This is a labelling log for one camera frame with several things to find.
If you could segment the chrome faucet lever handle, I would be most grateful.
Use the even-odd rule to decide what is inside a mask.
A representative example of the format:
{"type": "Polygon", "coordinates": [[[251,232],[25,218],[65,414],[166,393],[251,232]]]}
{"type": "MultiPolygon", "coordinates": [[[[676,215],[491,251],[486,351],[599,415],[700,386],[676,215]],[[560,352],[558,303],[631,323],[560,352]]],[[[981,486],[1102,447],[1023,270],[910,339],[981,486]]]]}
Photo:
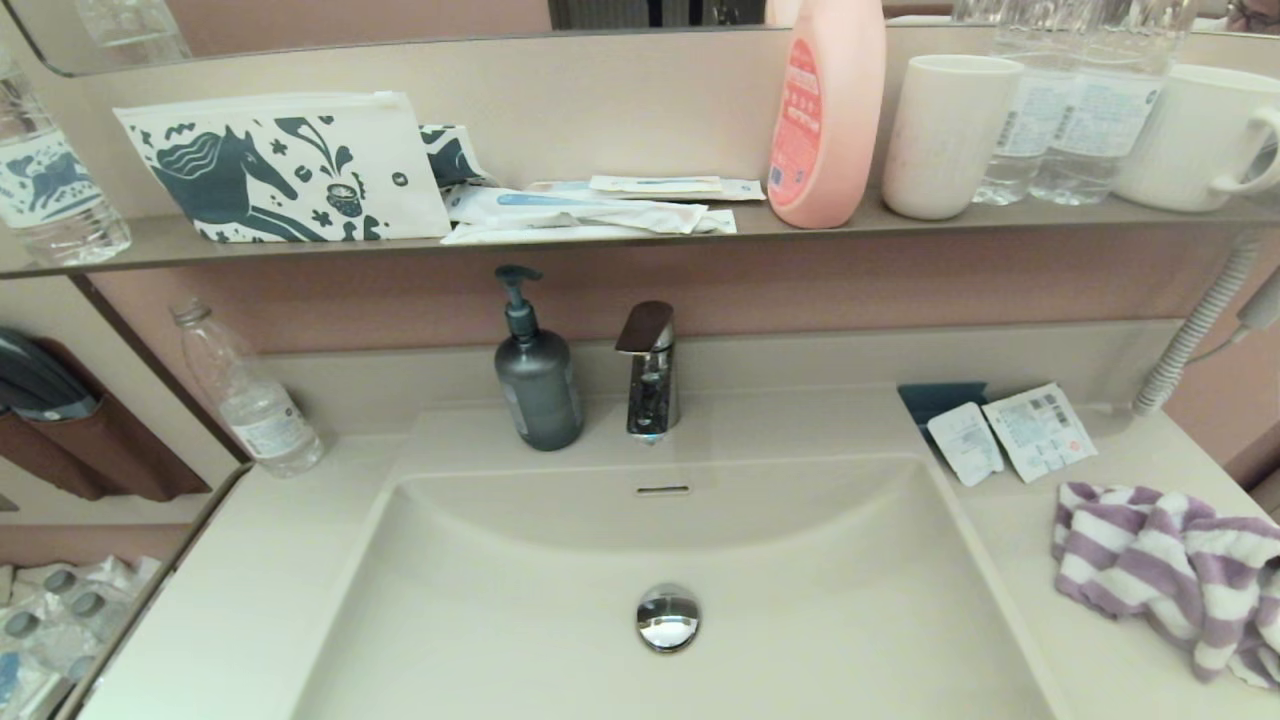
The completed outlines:
{"type": "Polygon", "coordinates": [[[675,307],[664,301],[644,301],[632,306],[614,350],[628,355],[666,351],[673,333],[675,307]]]}

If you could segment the purple white striped towel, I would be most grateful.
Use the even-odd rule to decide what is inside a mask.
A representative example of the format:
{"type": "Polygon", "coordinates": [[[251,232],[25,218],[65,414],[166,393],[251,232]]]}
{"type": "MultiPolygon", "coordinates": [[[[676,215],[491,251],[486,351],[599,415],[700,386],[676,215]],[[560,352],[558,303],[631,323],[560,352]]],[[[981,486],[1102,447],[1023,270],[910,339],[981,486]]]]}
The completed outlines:
{"type": "Polygon", "coordinates": [[[1280,525],[1178,492],[1062,483],[1052,529],[1060,594],[1140,619],[1203,683],[1280,691],[1280,525]]]}

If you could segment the chrome faucet spout body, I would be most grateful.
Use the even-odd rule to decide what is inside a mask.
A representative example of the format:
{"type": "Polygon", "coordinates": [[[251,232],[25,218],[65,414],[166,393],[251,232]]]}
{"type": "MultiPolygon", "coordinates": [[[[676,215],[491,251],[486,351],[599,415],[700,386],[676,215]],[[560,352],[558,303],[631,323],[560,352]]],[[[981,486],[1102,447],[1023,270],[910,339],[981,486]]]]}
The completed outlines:
{"type": "Polygon", "coordinates": [[[645,445],[657,445],[678,425],[675,346],[632,356],[626,430],[645,445]]]}

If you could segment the grey pump soap bottle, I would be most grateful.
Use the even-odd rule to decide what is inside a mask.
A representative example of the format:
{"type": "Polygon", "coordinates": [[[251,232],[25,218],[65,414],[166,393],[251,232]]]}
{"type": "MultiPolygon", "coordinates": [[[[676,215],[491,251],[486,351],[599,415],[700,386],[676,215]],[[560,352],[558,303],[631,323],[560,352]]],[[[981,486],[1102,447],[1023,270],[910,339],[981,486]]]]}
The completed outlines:
{"type": "Polygon", "coordinates": [[[494,368],[515,429],[538,451],[564,448],[581,436],[585,416],[568,343],[540,327],[535,307],[524,296],[524,282],[539,281],[541,273],[502,265],[495,278],[507,293],[508,337],[495,350],[494,368]]]}

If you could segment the long plain white packet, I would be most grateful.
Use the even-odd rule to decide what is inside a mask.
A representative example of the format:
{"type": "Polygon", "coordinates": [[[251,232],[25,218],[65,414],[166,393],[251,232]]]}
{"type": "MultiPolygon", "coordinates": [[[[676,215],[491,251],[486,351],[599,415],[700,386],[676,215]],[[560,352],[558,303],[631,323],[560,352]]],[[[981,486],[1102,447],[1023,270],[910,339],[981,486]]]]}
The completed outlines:
{"type": "MultiPolygon", "coordinates": [[[[733,210],[708,210],[691,233],[675,233],[676,237],[696,237],[705,234],[737,234],[739,224],[733,210]]],[[[567,225],[567,227],[529,227],[529,228],[486,228],[474,224],[458,224],[440,240],[445,246],[461,245],[509,245],[509,243],[549,243],[561,241],[586,240],[646,240],[664,236],[649,229],[623,225],[567,225]]]]}

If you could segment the white toothbrush packet blue print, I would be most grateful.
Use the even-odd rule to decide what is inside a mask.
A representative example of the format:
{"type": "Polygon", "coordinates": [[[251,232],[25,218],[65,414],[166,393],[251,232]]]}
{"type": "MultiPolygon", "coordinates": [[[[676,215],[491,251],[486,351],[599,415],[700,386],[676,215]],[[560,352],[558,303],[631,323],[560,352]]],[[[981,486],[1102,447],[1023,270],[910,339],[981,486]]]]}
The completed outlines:
{"type": "Polygon", "coordinates": [[[659,234],[691,234],[708,214],[700,204],[575,199],[465,184],[444,199],[451,222],[488,231],[612,225],[659,234]]]}

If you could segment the slim packet with blue stripe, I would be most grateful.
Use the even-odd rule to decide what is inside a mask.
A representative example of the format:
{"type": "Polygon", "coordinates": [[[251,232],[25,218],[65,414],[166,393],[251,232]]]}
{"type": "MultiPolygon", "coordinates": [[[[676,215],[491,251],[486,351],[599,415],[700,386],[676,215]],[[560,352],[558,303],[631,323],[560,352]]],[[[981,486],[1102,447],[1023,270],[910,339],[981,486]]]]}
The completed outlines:
{"type": "Polygon", "coordinates": [[[607,193],[685,195],[718,193],[724,186],[718,176],[639,177],[593,176],[588,187],[607,193]]]}

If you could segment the pink lotion bottle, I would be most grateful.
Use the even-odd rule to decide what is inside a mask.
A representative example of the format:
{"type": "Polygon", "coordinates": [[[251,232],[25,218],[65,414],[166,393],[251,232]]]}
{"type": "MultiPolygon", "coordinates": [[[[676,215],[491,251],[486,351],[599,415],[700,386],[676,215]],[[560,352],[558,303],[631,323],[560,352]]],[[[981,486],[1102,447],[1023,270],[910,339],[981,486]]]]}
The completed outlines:
{"type": "Polygon", "coordinates": [[[800,229],[847,223],[869,183],[887,58],[881,0],[801,0],[788,36],[765,195],[800,229]]]}

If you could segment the small white sachet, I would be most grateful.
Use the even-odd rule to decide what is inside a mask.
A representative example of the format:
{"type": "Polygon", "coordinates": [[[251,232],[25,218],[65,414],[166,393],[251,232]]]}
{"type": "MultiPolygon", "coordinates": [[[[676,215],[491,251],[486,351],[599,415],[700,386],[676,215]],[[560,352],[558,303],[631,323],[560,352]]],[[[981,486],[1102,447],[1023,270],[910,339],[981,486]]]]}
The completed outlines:
{"type": "Polygon", "coordinates": [[[978,404],[970,401],[925,423],[959,483],[974,487],[1006,470],[1004,454],[978,404]]]}

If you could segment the clear nearly empty plastic bottle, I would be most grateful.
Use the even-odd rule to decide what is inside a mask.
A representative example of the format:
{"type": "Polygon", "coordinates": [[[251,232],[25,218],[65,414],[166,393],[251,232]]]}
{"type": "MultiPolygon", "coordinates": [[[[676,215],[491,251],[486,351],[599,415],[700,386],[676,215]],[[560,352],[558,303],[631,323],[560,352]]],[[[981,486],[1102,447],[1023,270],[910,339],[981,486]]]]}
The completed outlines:
{"type": "Polygon", "coordinates": [[[250,346],[200,299],[172,305],[170,314],[201,397],[251,459],[274,477],[317,465],[325,454],[320,434],[250,346]]]}

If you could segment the clear labelled water bottle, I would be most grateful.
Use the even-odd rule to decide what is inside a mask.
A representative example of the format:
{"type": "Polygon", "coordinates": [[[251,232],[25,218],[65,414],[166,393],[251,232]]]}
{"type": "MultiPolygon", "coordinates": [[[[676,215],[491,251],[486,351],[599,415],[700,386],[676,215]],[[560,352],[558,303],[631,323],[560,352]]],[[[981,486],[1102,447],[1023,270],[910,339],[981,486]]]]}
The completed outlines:
{"type": "Polygon", "coordinates": [[[989,55],[1023,73],[974,202],[1007,206],[1029,193],[1071,94],[1074,12],[1074,0],[1000,1],[989,55]]]}
{"type": "Polygon", "coordinates": [[[1030,195],[1105,200],[1155,109],[1198,0],[1091,0],[1071,96],[1030,195]]]}

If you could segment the black hair dryer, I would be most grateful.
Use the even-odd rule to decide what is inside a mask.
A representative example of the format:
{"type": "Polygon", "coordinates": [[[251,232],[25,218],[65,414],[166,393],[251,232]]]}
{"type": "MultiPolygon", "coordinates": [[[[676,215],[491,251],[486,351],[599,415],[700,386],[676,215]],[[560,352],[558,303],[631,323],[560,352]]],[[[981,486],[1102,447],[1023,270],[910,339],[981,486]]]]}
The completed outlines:
{"type": "Polygon", "coordinates": [[[41,423],[92,416],[99,396],[50,351],[0,327],[0,407],[41,423]]]}

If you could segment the water bottle blue horse label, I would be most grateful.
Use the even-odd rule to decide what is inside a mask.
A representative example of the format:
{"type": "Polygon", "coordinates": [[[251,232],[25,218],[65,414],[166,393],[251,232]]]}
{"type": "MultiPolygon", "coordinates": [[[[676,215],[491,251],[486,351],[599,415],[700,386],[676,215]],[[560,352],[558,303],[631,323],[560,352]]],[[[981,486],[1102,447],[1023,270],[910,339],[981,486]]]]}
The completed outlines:
{"type": "Polygon", "coordinates": [[[128,224],[0,45],[0,223],[41,266],[105,263],[128,224]]]}

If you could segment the white ribbed handleless cup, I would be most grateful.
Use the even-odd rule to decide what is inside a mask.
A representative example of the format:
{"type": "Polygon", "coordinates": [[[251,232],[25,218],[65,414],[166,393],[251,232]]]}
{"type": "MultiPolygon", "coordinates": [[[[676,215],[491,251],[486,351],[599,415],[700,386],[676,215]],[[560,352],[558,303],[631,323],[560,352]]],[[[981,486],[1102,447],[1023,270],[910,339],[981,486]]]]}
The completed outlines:
{"type": "Polygon", "coordinates": [[[881,184],[891,211],[941,222],[970,206],[1024,73],[1020,61],[998,56],[908,63],[881,184]]]}

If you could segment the wall mirror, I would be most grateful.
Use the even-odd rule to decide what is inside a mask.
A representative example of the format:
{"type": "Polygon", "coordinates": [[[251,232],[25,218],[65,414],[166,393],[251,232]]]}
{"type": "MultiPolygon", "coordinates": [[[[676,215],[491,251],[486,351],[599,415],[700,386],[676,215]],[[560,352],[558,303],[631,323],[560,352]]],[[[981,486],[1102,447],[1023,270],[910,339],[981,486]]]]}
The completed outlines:
{"type": "Polygon", "coordinates": [[[498,70],[776,73],[813,0],[0,0],[0,70],[76,78],[234,59],[498,70]]]}

